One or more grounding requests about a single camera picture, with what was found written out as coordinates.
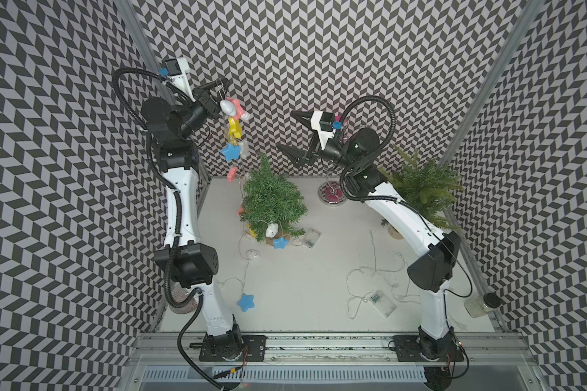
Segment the star cloud string light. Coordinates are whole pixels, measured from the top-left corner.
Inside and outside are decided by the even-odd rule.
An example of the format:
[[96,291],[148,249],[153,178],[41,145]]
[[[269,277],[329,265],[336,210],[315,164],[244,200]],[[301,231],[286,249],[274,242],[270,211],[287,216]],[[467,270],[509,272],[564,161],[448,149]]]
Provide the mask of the star cloud string light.
[[[241,203],[244,197],[243,186],[245,184],[246,179],[248,178],[248,171],[243,171],[241,169],[240,160],[243,156],[247,155],[248,143],[246,140],[243,139],[243,131],[241,127],[241,120],[239,122],[233,122],[228,120],[228,138],[227,144],[222,149],[221,153],[224,156],[226,162],[230,164],[229,171],[227,174],[227,180],[233,181],[237,179],[240,182],[240,191],[241,191]],[[240,217],[241,213],[241,205],[237,212],[238,216]],[[249,228],[246,227],[244,224],[244,228],[246,228],[247,234],[254,239],[254,234],[249,231]],[[274,249],[286,249],[289,244],[291,244],[292,238],[285,238],[285,236],[277,236],[277,225],[273,224],[269,226],[267,231],[267,236],[269,237],[268,240],[259,243],[267,243],[270,244]]]

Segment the right green fern tree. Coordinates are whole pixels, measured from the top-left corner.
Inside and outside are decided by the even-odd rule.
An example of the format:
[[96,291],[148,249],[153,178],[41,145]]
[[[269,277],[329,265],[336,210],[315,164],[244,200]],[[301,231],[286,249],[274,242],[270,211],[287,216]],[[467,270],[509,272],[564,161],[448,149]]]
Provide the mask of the right green fern tree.
[[448,221],[443,211],[452,207],[463,191],[461,174],[448,163],[422,163],[418,148],[407,152],[396,145],[395,150],[401,167],[391,173],[381,169],[382,174],[404,201],[429,222],[444,230],[457,230],[459,226]]

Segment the glass jar black lid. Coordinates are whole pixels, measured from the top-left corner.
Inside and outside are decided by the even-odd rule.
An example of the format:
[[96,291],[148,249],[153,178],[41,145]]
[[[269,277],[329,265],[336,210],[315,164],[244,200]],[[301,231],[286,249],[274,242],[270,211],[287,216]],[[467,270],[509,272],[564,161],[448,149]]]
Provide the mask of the glass jar black lid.
[[502,300],[496,293],[486,293],[480,297],[474,297],[464,303],[464,308],[471,318],[477,319],[495,311],[502,304]]

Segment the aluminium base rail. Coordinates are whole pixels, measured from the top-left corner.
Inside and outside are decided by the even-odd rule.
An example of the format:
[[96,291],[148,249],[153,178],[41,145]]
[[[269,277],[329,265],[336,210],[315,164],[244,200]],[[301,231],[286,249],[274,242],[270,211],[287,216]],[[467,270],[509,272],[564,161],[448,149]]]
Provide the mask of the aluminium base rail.
[[221,379],[239,390],[424,390],[434,371],[453,376],[451,390],[548,390],[536,359],[517,333],[460,332],[464,356],[427,361],[401,345],[407,332],[265,332],[258,362],[202,362],[200,332],[184,337],[186,353],[206,373],[240,371]]

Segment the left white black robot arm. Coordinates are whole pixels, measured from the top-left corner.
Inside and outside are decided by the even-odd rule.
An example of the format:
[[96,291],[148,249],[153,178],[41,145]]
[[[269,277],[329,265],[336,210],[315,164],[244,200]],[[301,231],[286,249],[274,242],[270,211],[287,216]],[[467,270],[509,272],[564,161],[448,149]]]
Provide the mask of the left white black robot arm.
[[[120,79],[136,75],[159,81],[171,90],[174,104],[160,97],[143,102],[136,112],[120,88]],[[202,360],[233,361],[246,352],[234,314],[225,306],[217,286],[218,254],[203,244],[198,230],[197,192],[200,156],[191,136],[222,111],[216,93],[226,94],[230,82],[219,78],[193,91],[183,90],[171,78],[140,68],[113,72],[112,88],[122,107],[146,133],[146,159],[166,188],[167,230],[164,246],[154,254],[163,271],[163,294],[170,308],[195,301],[194,313],[205,319]]]

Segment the clear battery box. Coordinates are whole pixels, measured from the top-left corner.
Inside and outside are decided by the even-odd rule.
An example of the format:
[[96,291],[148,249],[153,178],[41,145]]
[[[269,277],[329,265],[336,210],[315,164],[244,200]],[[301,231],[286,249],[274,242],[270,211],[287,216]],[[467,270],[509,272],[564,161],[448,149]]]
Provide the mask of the clear battery box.
[[307,246],[309,249],[313,249],[316,244],[318,243],[319,239],[321,238],[321,232],[314,229],[308,228],[305,231],[305,235],[303,236],[302,243],[303,245]]

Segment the fairy light battery box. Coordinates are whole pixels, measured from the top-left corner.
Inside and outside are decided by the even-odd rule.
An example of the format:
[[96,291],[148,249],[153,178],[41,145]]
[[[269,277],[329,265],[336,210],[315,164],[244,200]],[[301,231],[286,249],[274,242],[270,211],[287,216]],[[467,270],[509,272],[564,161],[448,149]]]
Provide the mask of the fairy light battery box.
[[386,319],[389,318],[396,310],[397,306],[388,295],[381,290],[376,290],[369,296],[369,301]]

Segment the left green christmas tree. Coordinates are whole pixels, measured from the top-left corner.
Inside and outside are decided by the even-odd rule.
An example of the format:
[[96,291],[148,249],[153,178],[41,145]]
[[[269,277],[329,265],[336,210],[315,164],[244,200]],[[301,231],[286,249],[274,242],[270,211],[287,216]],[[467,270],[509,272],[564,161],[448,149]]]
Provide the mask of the left green christmas tree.
[[266,154],[259,154],[259,166],[251,169],[243,186],[240,219],[254,234],[254,239],[269,239],[269,226],[277,225],[277,236],[302,237],[306,231],[299,227],[308,213],[298,187],[284,176],[275,174]]

